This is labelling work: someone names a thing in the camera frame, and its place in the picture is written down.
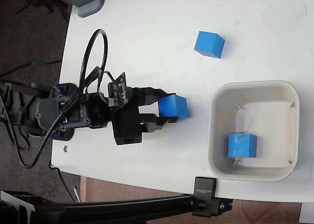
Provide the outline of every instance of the black cable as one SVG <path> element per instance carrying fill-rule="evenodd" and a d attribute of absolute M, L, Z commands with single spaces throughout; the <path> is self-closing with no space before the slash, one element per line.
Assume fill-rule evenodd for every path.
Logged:
<path fill-rule="evenodd" d="M 13 140 L 13 137 L 12 137 L 12 135 L 11 135 L 8 122 L 7 122 L 6 120 L 4 120 L 3 118 L 0 118 L 0 121 L 3 122 L 3 124 L 5 125 L 6 130 L 8 131 L 8 135 L 9 135 L 10 141 L 14 144 L 14 140 Z"/>
<path fill-rule="evenodd" d="M 9 125 L 8 125 L 8 122 L 7 122 L 6 120 L 4 120 L 3 118 L 0 118 L 0 121 L 3 122 L 3 124 L 5 125 L 6 130 L 7 130 L 7 132 L 8 132 L 8 136 L 9 136 L 9 138 L 10 138 L 10 141 L 11 141 L 12 144 L 14 145 L 14 140 L 13 140 L 13 137 L 12 137 L 12 135 L 11 135 L 10 127 L 9 127 Z M 23 132 L 21 131 L 20 126 L 19 126 L 19 132 L 20 132 L 22 138 L 25 140 L 25 142 L 26 142 L 26 144 L 27 144 L 27 148 L 23 148 L 23 147 L 20 146 L 20 150 L 22 150 L 23 152 L 28 152 L 29 149 L 30 149 L 30 142 L 29 142 L 27 136 L 25 136 L 25 135 L 23 134 Z"/>
<path fill-rule="evenodd" d="M 104 39 L 104 56 L 103 56 L 103 62 L 102 62 L 102 66 L 101 66 L 101 72 L 99 73 L 99 76 L 98 76 L 97 93 L 99 94 L 101 99 L 108 104 L 108 100 L 100 92 L 100 85 L 101 85 L 101 81 L 102 81 L 102 78 L 103 78 L 103 75 L 104 75 L 105 65 L 106 65 L 106 62 L 107 62 L 107 55 L 108 55 L 108 39 L 107 39 L 107 35 L 106 35 L 105 31 L 102 30 L 102 29 L 96 30 L 93 33 L 92 37 L 90 38 L 90 40 L 88 42 L 88 45 L 87 45 L 87 48 L 86 48 L 86 51 L 85 51 L 85 54 L 84 54 L 84 58 L 83 58 L 81 73 L 80 73 L 80 80 L 79 80 L 80 87 L 78 89 L 78 97 L 79 97 L 79 99 L 81 99 L 81 97 L 83 95 L 83 89 L 84 89 L 84 87 L 83 87 L 83 79 L 85 77 L 85 72 L 86 72 L 86 68 L 87 68 L 89 55 L 90 55 L 90 52 L 91 52 L 92 47 L 94 45 L 94 42 L 96 40 L 96 37 L 99 34 L 101 34 L 103 36 L 103 39 Z"/>
<path fill-rule="evenodd" d="M 20 163 L 21 163 L 21 165 L 22 165 L 23 167 L 25 167 L 25 168 L 27 168 L 27 169 L 32 168 L 32 167 L 34 167 L 34 166 L 36 165 L 36 163 L 37 163 L 37 161 L 38 161 L 38 159 L 39 159 L 41 153 L 43 152 L 43 149 L 44 149 L 44 147 L 45 147 L 45 145 L 46 145 L 48 139 L 50 138 L 50 136 L 51 136 L 52 133 L 53 133 L 53 130 L 55 129 L 55 127 L 58 125 L 58 123 L 59 123 L 60 120 L 62 119 L 63 113 L 61 113 L 61 114 L 56 118 L 56 120 L 53 122 L 51 128 L 48 130 L 48 132 L 47 132 L 47 134 L 46 134 L 46 136 L 45 136 L 45 138 L 44 138 L 44 140 L 43 140 L 43 142 L 42 142 L 42 144 L 41 144 L 41 146 L 40 146 L 40 148 L 39 148 L 39 150 L 38 150 L 38 153 L 37 153 L 35 159 L 33 160 L 33 162 L 32 162 L 31 164 L 27 165 L 27 164 L 23 161 L 23 158 L 22 158 L 22 156 L 21 156 L 21 150 L 20 150 L 20 146 L 19 146 L 19 143 L 18 143 L 18 140 L 17 140 L 17 137 L 16 137 L 16 133 L 15 133 L 15 130 L 14 130 L 14 128 L 13 128 L 13 124 L 12 124 L 12 122 L 11 122 L 11 119 L 10 119 L 10 117 L 9 117 L 9 114 L 8 114 L 8 111 L 7 111 L 7 108 L 6 108 L 6 105 L 5 105 L 5 103 L 4 103 L 4 100 L 3 100 L 3 97 L 2 97 L 1 94 L 0 94 L 0 101 L 1 101 L 1 103 L 2 103 L 2 107 L 3 107 L 4 113 L 5 113 L 6 117 L 7 117 L 8 126 L 9 126 L 9 128 L 10 128 L 11 135 L 13 136 L 13 141 L 14 141 L 14 144 L 15 144 L 15 146 L 16 146 L 16 150 L 17 150 L 17 153 L 18 153 L 18 156 L 19 156 Z"/>
<path fill-rule="evenodd" d="M 28 135 L 25 135 L 25 134 L 22 132 L 22 130 L 21 130 L 21 125 L 19 125 L 18 128 L 19 128 L 19 132 L 20 132 L 21 137 L 25 140 L 26 145 L 27 145 L 27 148 L 26 148 L 26 149 L 23 148 L 23 151 L 24 151 L 24 152 L 28 152 L 29 149 L 30 149 L 30 142 L 29 142 L 29 140 L 28 140 Z"/>
<path fill-rule="evenodd" d="M 42 63 L 25 63 L 21 66 L 18 66 L 16 68 L 13 68 L 5 73 L 0 74 L 0 78 L 3 78 L 11 73 L 14 73 L 22 68 L 26 68 L 26 67 L 30 67 L 30 66 L 36 66 L 36 65 L 51 65 L 51 64 L 55 64 L 55 63 L 61 63 L 62 60 L 56 60 L 56 61 L 52 61 L 52 62 L 42 62 Z"/>
<path fill-rule="evenodd" d="M 70 193 L 70 191 L 69 191 L 69 189 L 68 189 L 68 187 L 67 187 L 67 185 L 65 184 L 65 181 L 64 181 L 64 179 L 63 179 L 63 177 L 62 177 L 62 173 L 61 173 L 60 169 L 57 168 L 57 167 L 53 167 L 53 166 L 52 166 L 52 164 L 51 164 L 51 157 L 50 157 L 50 162 L 49 162 L 49 168 L 50 168 L 51 170 L 57 170 L 58 175 L 59 175 L 59 177 L 60 177 L 60 180 L 61 180 L 61 182 L 62 182 L 62 185 L 63 185 L 63 187 L 64 187 L 66 193 L 67 193 L 68 196 L 70 197 L 71 201 L 72 201 L 72 202 L 75 202 L 74 199 L 73 199 L 73 197 L 72 197 L 72 195 L 71 195 L 71 193 Z"/>

